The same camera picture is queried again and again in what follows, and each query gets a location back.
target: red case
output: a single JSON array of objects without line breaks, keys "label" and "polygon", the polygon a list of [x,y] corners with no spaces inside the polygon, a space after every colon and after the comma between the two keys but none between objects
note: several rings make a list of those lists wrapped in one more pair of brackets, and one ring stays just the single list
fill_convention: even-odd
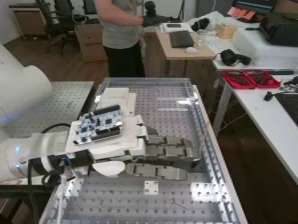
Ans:
[{"label": "red case", "polygon": [[[220,72],[220,75],[223,79],[226,80],[226,82],[230,84],[231,88],[233,89],[253,89],[255,88],[253,81],[247,77],[247,75],[244,75],[241,71],[237,71],[237,70],[223,71]],[[243,85],[235,80],[232,80],[232,76],[235,75],[240,76],[247,81],[247,85]]]},{"label": "red case", "polygon": [[[271,75],[261,71],[261,70],[244,70],[244,75],[251,79],[251,81],[255,83],[255,87],[259,88],[259,89],[275,89],[275,88],[279,88],[280,86],[280,83],[271,77]],[[267,80],[267,83],[264,85],[260,85],[257,84],[255,81],[253,81],[253,78],[251,77],[252,74],[256,74],[256,75],[260,75],[261,77],[265,78]]]}]

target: black pants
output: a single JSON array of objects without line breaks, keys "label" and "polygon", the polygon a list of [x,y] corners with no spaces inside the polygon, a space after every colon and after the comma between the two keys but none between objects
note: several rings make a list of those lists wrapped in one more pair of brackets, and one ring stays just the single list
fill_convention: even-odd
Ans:
[{"label": "black pants", "polygon": [[110,77],[144,77],[139,42],[130,48],[104,47]]}]

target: black box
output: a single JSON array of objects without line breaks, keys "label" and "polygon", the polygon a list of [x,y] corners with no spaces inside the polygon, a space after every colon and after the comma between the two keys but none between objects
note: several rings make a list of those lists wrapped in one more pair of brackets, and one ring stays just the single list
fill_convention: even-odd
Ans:
[{"label": "black box", "polygon": [[268,43],[298,47],[298,14],[269,13],[263,18],[259,28]]}]

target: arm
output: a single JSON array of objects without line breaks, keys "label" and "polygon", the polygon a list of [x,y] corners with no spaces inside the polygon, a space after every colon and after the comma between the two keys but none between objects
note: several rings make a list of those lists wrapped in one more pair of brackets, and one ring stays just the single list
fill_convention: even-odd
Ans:
[{"label": "arm", "polygon": [[111,0],[94,0],[99,17],[103,21],[119,26],[139,26],[143,19],[139,16],[128,15],[115,5]]}]

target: gray shirt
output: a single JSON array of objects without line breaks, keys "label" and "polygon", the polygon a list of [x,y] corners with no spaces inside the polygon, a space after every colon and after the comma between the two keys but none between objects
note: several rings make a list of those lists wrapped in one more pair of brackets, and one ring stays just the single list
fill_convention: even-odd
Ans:
[{"label": "gray shirt", "polygon": [[[136,15],[135,0],[111,0],[111,3],[127,14]],[[124,49],[138,42],[138,26],[118,26],[100,21],[103,26],[102,44],[104,47]]]}]

